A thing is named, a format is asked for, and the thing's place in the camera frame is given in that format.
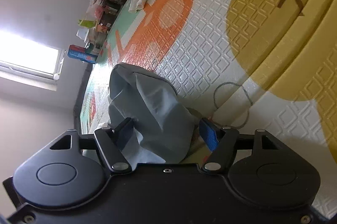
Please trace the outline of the light blue shirt white collar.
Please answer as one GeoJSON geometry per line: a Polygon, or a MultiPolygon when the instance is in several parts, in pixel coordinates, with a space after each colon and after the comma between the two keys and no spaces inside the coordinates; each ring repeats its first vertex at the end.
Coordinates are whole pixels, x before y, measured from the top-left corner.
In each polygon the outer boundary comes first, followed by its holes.
{"type": "Polygon", "coordinates": [[[174,86],[142,67],[117,64],[111,72],[109,125],[126,118],[134,126],[118,133],[116,146],[135,168],[139,163],[178,164],[187,156],[197,119],[174,86]]]}

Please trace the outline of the blue drink can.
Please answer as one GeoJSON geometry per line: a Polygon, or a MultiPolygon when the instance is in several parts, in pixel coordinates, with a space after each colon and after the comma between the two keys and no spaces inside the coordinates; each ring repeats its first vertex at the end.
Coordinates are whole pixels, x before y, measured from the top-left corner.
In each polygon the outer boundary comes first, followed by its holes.
{"type": "Polygon", "coordinates": [[[79,47],[73,44],[69,46],[67,55],[71,59],[76,59],[91,64],[96,63],[97,60],[97,55],[86,53],[86,49],[84,47],[79,47]]]}

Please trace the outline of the colourful foam play mat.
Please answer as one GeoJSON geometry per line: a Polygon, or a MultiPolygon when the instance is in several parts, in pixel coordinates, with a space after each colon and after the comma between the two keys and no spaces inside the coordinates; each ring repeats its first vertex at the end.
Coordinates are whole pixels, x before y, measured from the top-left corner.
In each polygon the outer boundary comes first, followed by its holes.
{"type": "Polygon", "coordinates": [[[321,177],[315,208],[336,213],[336,0],[147,0],[124,6],[88,80],[82,133],[108,121],[120,62],[166,78],[196,116],[265,129],[321,177]]]}

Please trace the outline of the window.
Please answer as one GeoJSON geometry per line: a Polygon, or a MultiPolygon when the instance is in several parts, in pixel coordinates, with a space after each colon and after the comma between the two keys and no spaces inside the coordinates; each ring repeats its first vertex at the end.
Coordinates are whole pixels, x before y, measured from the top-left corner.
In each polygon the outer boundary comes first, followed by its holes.
{"type": "Polygon", "coordinates": [[[62,72],[66,51],[1,29],[1,72],[54,83],[62,72]]]}

